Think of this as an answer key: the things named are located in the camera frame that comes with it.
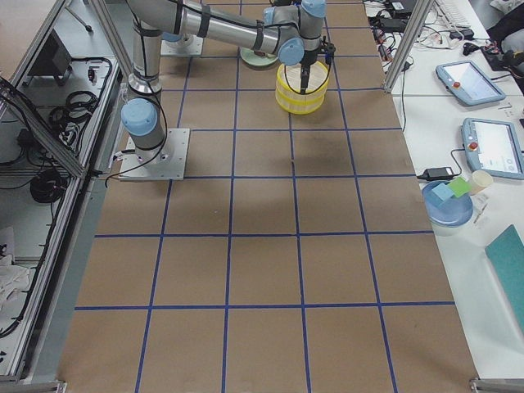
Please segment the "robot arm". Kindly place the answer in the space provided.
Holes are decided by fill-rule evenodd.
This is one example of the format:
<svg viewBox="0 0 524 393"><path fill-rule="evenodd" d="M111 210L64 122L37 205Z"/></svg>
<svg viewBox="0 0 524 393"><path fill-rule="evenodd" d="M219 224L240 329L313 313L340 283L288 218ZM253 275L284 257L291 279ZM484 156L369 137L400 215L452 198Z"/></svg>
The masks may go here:
<svg viewBox="0 0 524 393"><path fill-rule="evenodd" d="M202 38L201 18L207 17L201 5L189 1L163 1L160 11L162 26L162 56L201 56L205 39Z"/></svg>
<svg viewBox="0 0 524 393"><path fill-rule="evenodd" d="M324 1L278 2L258 20L195 1L130 1L128 6L133 17L133 68L128 78L131 97L122 109L122 122L143 164L169 155L167 128L160 122L164 41L189 37L275 56L285 66L300 67L302 93L309 84L309 69L324 47Z"/></svg>

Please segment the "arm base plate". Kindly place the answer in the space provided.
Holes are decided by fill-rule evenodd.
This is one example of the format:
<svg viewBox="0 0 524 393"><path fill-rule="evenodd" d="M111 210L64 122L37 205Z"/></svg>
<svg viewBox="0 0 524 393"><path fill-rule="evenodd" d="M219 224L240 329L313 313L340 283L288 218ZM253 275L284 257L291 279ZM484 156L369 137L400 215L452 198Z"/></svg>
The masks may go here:
<svg viewBox="0 0 524 393"><path fill-rule="evenodd" d="M190 129L172 129L166 132L167 140L161 150L142 151L136 149L132 138L128 138L126 154L120 166L118 180L163 181L183 180L187 162Z"/></svg>
<svg viewBox="0 0 524 393"><path fill-rule="evenodd" d="M160 55L162 57L191 57L200 56L203 51L204 39L190 36L188 40L180 39L176 42L163 40Z"/></svg>

